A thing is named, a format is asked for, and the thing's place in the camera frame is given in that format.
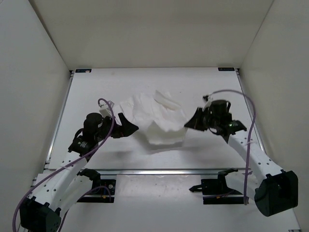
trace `crumpled white fabric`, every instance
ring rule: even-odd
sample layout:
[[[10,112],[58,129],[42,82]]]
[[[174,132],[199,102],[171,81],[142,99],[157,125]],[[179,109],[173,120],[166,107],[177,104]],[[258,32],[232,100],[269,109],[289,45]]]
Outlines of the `crumpled white fabric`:
[[[139,133],[154,145],[170,145],[184,140],[188,121],[179,103],[170,94],[155,91],[154,95],[140,93],[122,101],[114,108],[137,125]]]

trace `white table surface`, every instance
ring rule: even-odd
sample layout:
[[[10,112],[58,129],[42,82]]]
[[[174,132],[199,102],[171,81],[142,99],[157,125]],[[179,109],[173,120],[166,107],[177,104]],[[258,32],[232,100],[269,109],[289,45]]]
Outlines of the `white table surface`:
[[[46,177],[39,174],[37,181]],[[203,205],[188,189],[199,175],[118,175],[114,203],[76,203],[61,232],[288,232],[298,230],[293,210],[263,216],[250,200]]]
[[[83,126],[87,114],[98,112],[98,98],[119,103],[133,94],[167,90],[190,119],[197,107],[204,105],[202,96],[215,90],[241,90],[235,72],[217,68],[143,68],[92,69],[91,73],[75,73],[59,130],[51,154],[50,169],[56,169],[65,156],[75,132]],[[244,98],[235,93],[214,95],[231,101],[234,119],[247,128],[251,118]],[[93,169],[220,169],[244,168],[245,162],[220,136],[209,131],[188,130],[181,145],[153,146],[133,135],[108,139],[92,157]]]

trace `black bracket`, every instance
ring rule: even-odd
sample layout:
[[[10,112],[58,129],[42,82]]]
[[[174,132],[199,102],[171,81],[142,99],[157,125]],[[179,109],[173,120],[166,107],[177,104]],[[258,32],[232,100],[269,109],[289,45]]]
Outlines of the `black bracket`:
[[[91,69],[76,69],[75,73],[90,73]]]
[[[89,193],[89,196],[82,197],[77,202],[84,202],[84,203],[114,203],[115,197],[115,191],[116,191],[116,180],[114,179],[100,179],[99,181],[93,181],[92,182],[92,189],[98,187],[98,186],[105,186],[109,189],[111,193],[111,201],[108,196],[108,192],[104,188],[100,188],[98,190],[95,190],[91,193]]]
[[[234,68],[218,68],[219,71],[235,71]]]
[[[221,171],[218,173],[217,179],[202,179],[201,185],[195,185],[189,190],[202,192],[204,195],[203,204],[243,204],[243,196],[239,196],[242,193],[230,189],[226,185],[225,176],[232,172],[238,172],[238,170],[230,168]]]

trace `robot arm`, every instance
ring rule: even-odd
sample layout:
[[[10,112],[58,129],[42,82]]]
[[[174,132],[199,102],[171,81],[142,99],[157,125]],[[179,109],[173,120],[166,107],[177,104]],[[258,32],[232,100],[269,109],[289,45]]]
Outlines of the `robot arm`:
[[[226,100],[209,101],[198,108],[185,127],[206,131],[224,138],[234,150],[246,161],[248,132],[246,127],[232,119],[229,113],[231,103]],[[254,141],[250,141],[250,167],[254,175],[248,176],[247,195],[253,199],[257,208],[265,216],[296,207],[298,204],[298,179],[294,172],[286,172],[272,161]],[[218,179],[224,177],[224,185],[244,192],[245,175],[236,169],[219,173]]]
[[[98,147],[98,143],[106,138],[112,127],[112,118],[106,105],[100,105],[100,112],[90,113],[79,129],[64,156],[61,166],[65,169],[38,187],[31,198],[24,199],[20,206],[21,226],[33,232],[56,232],[61,218],[69,208],[78,201],[93,184],[100,185],[100,174],[91,169],[83,169],[92,155],[80,159]],[[130,123],[125,116],[118,114],[122,125],[114,123],[111,137],[128,137],[139,128]]]

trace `white wall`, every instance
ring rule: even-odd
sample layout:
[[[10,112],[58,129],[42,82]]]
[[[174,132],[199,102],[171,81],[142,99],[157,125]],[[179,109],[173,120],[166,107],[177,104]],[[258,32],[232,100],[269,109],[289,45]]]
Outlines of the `white wall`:
[[[70,73],[27,0],[0,3],[0,231],[42,171]]]
[[[309,1],[275,0],[241,66],[267,152],[299,177],[302,229],[309,231]]]
[[[272,0],[30,0],[70,69],[240,67]]]

